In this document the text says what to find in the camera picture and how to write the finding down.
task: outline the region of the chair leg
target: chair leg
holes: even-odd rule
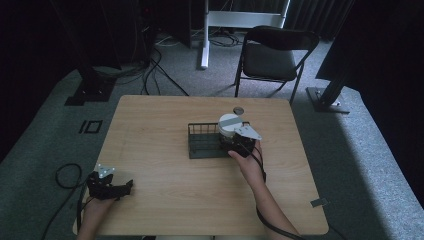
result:
[[[294,95],[296,94],[297,87],[299,86],[299,81],[300,81],[300,77],[302,76],[302,72],[303,72],[303,66],[304,66],[304,64],[305,64],[305,63],[303,63],[303,64],[300,66],[299,73],[297,74],[296,83],[294,84],[293,93],[292,93],[292,96],[290,97],[290,101],[289,101],[289,102],[290,102],[290,105],[293,103]]]
[[[281,86],[277,89],[277,91],[280,91],[280,90],[284,87],[284,85],[286,85],[286,83],[287,83],[287,82],[283,82],[283,83],[281,84]]]
[[[236,92],[234,94],[234,97],[238,97],[238,91],[240,88],[240,77],[241,77],[241,68],[242,68],[242,62],[241,62],[241,58],[239,61],[239,65],[237,67],[237,73],[236,73],[236,78],[234,79],[234,84],[236,85]]]

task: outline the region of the tripod base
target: tripod base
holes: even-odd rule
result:
[[[349,109],[346,107],[343,101],[343,98],[341,96],[339,96],[336,99],[336,101],[334,101],[334,103],[331,104],[330,106],[322,105],[319,100],[324,90],[325,88],[315,88],[315,87],[306,88],[306,92],[308,92],[309,98],[311,99],[316,112],[331,112],[331,113],[344,113],[344,114],[350,113]]]
[[[85,102],[107,102],[115,86],[116,78],[100,77],[102,84],[95,91],[86,91],[84,80],[79,85],[74,96],[69,97],[65,106],[83,106]]]

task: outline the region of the human hand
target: human hand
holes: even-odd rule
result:
[[[84,218],[79,229],[77,240],[95,239],[97,229],[106,217],[116,199],[100,200],[88,197],[84,208]]]
[[[244,158],[232,150],[228,151],[228,154],[237,161],[240,171],[251,188],[265,184],[262,169],[252,155]],[[260,164],[262,164],[262,148],[259,140],[256,140],[252,154],[260,161]]]

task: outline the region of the metal basket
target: metal basket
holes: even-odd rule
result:
[[[188,146],[190,159],[228,157],[221,147],[218,123],[189,123]]]

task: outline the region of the wooden table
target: wooden table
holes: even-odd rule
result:
[[[263,235],[250,188],[231,158],[189,159],[189,123],[218,122],[242,107],[261,134],[267,185],[303,235],[328,231],[288,101],[260,98],[123,96],[98,163],[113,184],[134,180],[100,235]]]

